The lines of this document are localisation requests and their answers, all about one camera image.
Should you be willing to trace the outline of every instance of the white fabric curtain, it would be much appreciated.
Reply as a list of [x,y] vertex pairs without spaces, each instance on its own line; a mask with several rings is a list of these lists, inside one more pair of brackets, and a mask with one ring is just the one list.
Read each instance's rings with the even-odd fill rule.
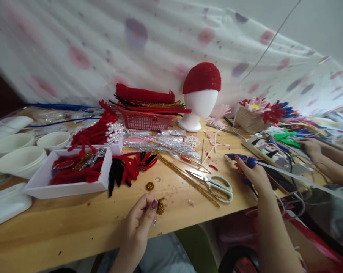
[[239,95],[273,35],[198,1],[0,1],[0,72],[27,102],[97,105],[118,82],[180,99],[189,69],[208,61],[222,77],[216,107],[252,96],[304,115],[343,105],[343,67],[282,35]]

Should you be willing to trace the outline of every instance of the electric wire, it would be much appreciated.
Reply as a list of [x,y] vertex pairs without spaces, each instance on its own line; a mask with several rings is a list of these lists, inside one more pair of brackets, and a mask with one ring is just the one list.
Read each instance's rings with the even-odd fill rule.
[[[264,53],[261,55],[260,59],[257,61],[257,63],[254,65],[254,67],[247,73],[247,75],[241,80],[240,84],[239,84],[239,96],[237,98],[237,102],[240,100],[240,96],[241,96],[241,85],[243,83],[243,81],[251,74],[251,72],[257,67],[257,65],[260,63],[261,59],[264,57],[265,53],[268,51],[268,49],[270,48],[271,44],[274,42],[275,37],[278,35],[279,31],[281,30],[281,28],[284,26],[285,22],[288,20],[290,14],[292,14],[293,10],[295,10],[295,8],[299,5],[299,3],[302,0],[298,0],[298,2],[295,4],[295,6],[292,8],[292,10],[288,13],[288,15],[286,16],[286,18],[284,19],[283,23],[280,25],[280,27],[278,28],[277,32],[275,33],[275,35],[273,36],[273,38],[271,39],[270,43],[268,44],[267,48],[265,49]],[[237,133],[234,129],[235,127],[235,121],[236,121],[236,115],[237,115],[237,111],[239,109],[239,103],[237,103],[237,107],[235,110],[235,116],[233,119],[233,124],[232,124],[232,131],[239,135],[240,137],[242,137],[243,139],[246,139],[243,135],[240,135],[239,133]]]

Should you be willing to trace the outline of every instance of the purple polka dot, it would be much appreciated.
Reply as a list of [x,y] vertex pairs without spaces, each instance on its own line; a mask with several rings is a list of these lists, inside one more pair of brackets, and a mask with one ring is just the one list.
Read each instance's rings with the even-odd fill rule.
[[333,100],[337,100],[338,98],[340,98],[340,97],[342,97],[342,96],[343,96],[343,93],[341,93],[341,94],[337,95],[336,97],[334,97]]
[[246,18],[245,16],[242,16],[239,13],[235,13],[235,19],[237,23],[241,23],[241,24],[244,24],[249,20],[248,18]]
[[300,79],[299,79],[299,80],[295,80],[294,82],[292,82],[292,83],[290,84],[290,86],[287,87],[286,91],[287,91],[287,92],[292,91],[293,89],[295,89],[295,88],[299,85],[300,82],[301,82]]
[[310,85],[307,85],[301,92],[302,95],[310,91],[314,87],[314,83],[311,83]]
[[249,67],[248,63],[239,63],[237,66],[234,67],[234,69],[232,70],[232,76],[234,78],[238,78],[240,77],[245,70]]
[[148,41],[148,32],[144,24],[129,18],[125,24],[126,40],[133,49],[143,49]]

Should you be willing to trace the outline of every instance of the cable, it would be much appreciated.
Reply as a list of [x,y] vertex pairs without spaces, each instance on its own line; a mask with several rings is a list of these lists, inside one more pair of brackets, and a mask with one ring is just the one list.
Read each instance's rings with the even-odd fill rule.
[[[260,59],[257,61],[257,63],[254,65],[254,67],[247,73],[247,75],[241,80],[240,85],[239,85],[239,96],[237,98],[237,102],[240,100],[240,96],[241,96],[241,85],[242,82],[251,74],[251,72],[255,69],[255,67],[257,67],[257,65],[260,63],[261,59],[264,57],[265,53],[268,51],[268,49],[270,48],[271,44],[274,42],[275,37],[278,35],[279,31],[281,30],[281,28],[283,27],[283,25],[285,24],[285,22],[288,20],[290,14],[292,14],[293,10],[295,10],[295,8],[299,5],[299,3],[302,0],[298,0],[298,2],[295,4],[295,6],[292,8],[292,10],[288,13],[288,15],[286,16],[286,18],[284,19],[283,23],[280,25],[280,27],[278,28],[277,32],[275,33],[275,35],[273,36],[273,38],[271,39],[269,45],[267,46],[267,48],[265,49],[264,53],[261,55]],[[240,135],[239,133],[235,132],[235,120],[236,120],[236,115],[237,115],[237,111],[239,109],[239,103],[237,103],[237,107],[235,110],[235,117],[233,119],[233,124],[232,124],[232,131],[239,135],[240,137],[242,137],[243,139],[246,139],[243,135]]]
[[303,201],[303,199],[302,199],[298,194],[296,194],[296,193],[294,194],[294,196],[302,202],[302,206],[303,206],[303,207],[302,207],[302,210],[301,210],[301,212],[298,213],[296,216],[291,217],[291,218],[289,218],[289,219],[285,219],[284,221],[290,221],[290,220],[296,219],[296,218],[302,216],[303,213],[305,212],[305,202]]
[[3,122],[0,121],[0,124],[2,124],[5,127],[14,129],[14,130],[27,130],[27,129],[32,129],[32,128],[38,128],[38,127],[47,127],[47,126],[51,126],[51,125],[56,125],[56,124],[60,124],[60,123],[66,123],[66,122],[71,122],[71,121],[79,121],[79,120],[87,120],[87,119],[100,119],[100,118],[81,118],[81,119],[70,119],[70,120],[66,120],[66,121],[60,121],[60,122],[55,122],[55,123],[49,123],[46,125],[30,125],[29,127],[26,128],[15,128],[15,127],[11,127]]
[[275,191],[273,191],[274,195],[276,196],[276,198],[280,201],[280,203],[282,204],[282,207],[283,207],[283,212],[282,212],[282,216],[285,215],[286,213],[286,210],[285,210],[285,206],[283,204],[283,201],[279,198],[279,196],[277,195],[277,193]]

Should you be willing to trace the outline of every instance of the scissors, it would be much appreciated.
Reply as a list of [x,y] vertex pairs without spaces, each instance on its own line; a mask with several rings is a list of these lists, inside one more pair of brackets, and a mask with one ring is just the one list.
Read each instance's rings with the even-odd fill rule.
[[[216,198],[219,201],[221,201],[222,203],[231,203],[232,202],[232,199],[233,199],[232,187],[229,184],[229,182],[226,179],[224,179],[223,177],[221,177],[221,176],[211,176],[210,178],[207,178],[205,176],[201,176],[199,174],[193,173],[193,172],[188,171],[188,170],[186,170],[186,172],[188,172],[189,174],[193,175],[194,177],[196,177],[196,178],[198,178],[200,180],[203,180],[210,188],[213,188],[213,189],[215,189],[215,190],[217,190],[217,191],[227,195],[228,200],[225,200],[225,199],[222,199],[222,198],[216,196]],[[214,180],[215,178],[218,178],[221,181],[223,181],[223,183],[225,185],[221,185],[220,183],[215,181]]]

